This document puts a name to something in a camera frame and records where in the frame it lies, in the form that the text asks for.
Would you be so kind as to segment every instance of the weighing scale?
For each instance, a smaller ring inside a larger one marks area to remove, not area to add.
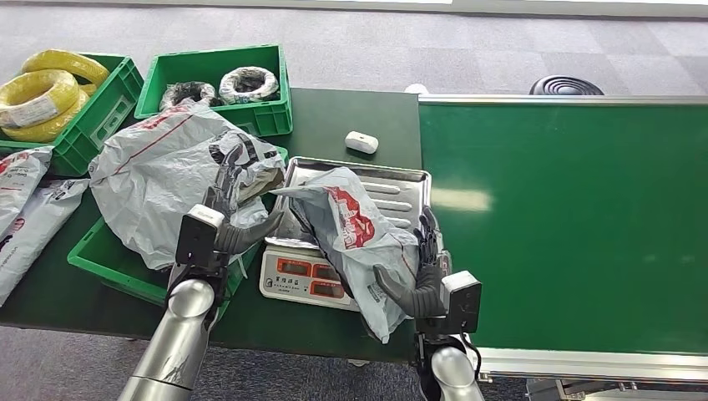
[[[412,232],[419,228],[422,207],[430,205],[430,175],[377,165],[295,157],[290,160],[285,186],[302,185],[310,178],[337,167],[347,167],[362,181],[379,211],[394,226]],[[276,210],[285,214],[263,252],[260,292],[268,298],[359,311],[341,285],[339,274],[325,259],[315,238],[290,211],[284,196]]]

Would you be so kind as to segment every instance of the green plastic crate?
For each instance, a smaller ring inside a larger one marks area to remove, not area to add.
[[[245,267],[253,261],[258,249],[259,245],[256,244],[243,255]],[[169,273],[148,269],[138,253],[123,246],[103,218],[96,221],[76,244],[68,254],[67,261],[98,276],[105,286],[155,305],[164,304]],[[229,306],[231,295],[243,279],[238,262],[232,263],[229,269],[226,299],[219,310],[219,316]]]
[[[281,98],[270,102],[233,104],[212,109],[231,123],[255,136],[283,135],[292,132],[290,86],[282,48],[276,44],[161,54],[150,65],[143,91],[135,109],[136,119],[147,119],[159,112],[159,102],[168,84],[202,81],[219,90],[221,78],[239,67],[268,69],[278,78]]]
[[[54,145],[50,172],[78,177],[86,174],[89,162],[115,134],[138,102],[143,77],[130,57],[116,54],[82,53],[108,69],[110,75],[91,99],[51,144],[18,142],[0,130],[0,155]]]

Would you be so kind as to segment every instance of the yellow cable coil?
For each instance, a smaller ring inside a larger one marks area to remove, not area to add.
[[[0,127],[31,127],[53,119],[78,99],[72,74],[47,69],[22,74],[0,87]]]
[[[78,88],[83,90],[88,96],[93,96],[96,93],[96,89],[98,89],[94,84],[79,85]]]
[[[88,101],[89,96],[83,90],[79,90],[77,101],[58,117],[39,125],[34,125],[33,127],[17,129],[3,128],[3,132],[11,139],[20,142],[51,142],[57,138],[64,127],[71,122],[73,117],[81,111],[81,108],[83,108]]]
[[[96,85],[96,88],[109,77],[109,71],[98,61],[81,54],[55,49],[34,54],[23,64],[24,73],[42,69],[69,71],[71,74],[87,79],[91,84]]]

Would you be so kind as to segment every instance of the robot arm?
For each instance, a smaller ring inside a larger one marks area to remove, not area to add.
[[[280,224],[271,214],[250,229],[197,205],[182,219],[165,312],[119,401],[187,401],[195,387],[209,334],[224,301],[229,256],[247,250]]]
[[[468,341],[477,330],[482,283],[469,272],[450,275],[450,253],[429,207],[416,231],[420,267],[416,287],[398,285],[387,271],[374,267],[377,284],[408,315],[416,319],[415,367],[427,401],[483,401],[477,381],[481,356]],[[453,337],[459,334],[460,340]],[[475,352],[473,368],[467,352]]]

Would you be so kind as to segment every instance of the scale control panel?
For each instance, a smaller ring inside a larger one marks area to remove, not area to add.
[[[263,252],[260,292],[268,298],[359,311],[318,250],[269,245]]]

